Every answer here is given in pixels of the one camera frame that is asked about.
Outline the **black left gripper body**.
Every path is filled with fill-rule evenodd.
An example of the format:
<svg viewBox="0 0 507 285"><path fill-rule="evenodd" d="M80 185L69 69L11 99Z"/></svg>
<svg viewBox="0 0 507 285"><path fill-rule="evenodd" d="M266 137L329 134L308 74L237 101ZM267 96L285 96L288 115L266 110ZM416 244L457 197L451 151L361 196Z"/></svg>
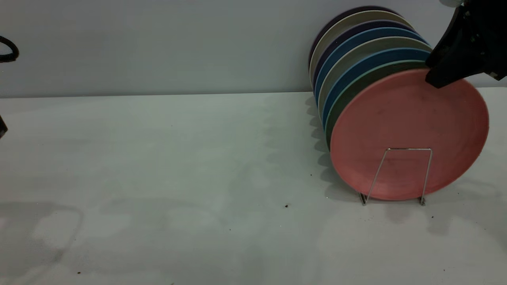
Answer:
<svg viewBox="0 0 507 285"><path fill-rule="evenodd" d="M473 56L461 78L484 73L502 80L506 77L506 1L463 0L461 6Z"/></svg>

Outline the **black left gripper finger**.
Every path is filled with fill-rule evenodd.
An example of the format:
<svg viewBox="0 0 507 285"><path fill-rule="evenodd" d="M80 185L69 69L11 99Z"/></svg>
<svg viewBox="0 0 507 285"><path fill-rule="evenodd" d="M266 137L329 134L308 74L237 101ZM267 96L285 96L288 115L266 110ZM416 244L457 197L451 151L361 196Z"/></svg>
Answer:
<svg viewBox="0 0 507 285"><path fill-rule="evenodd" d="M469 8L456 8L444 35L426 59L425 81L443 88L468 76L482 73L486 44Z"/></svg>

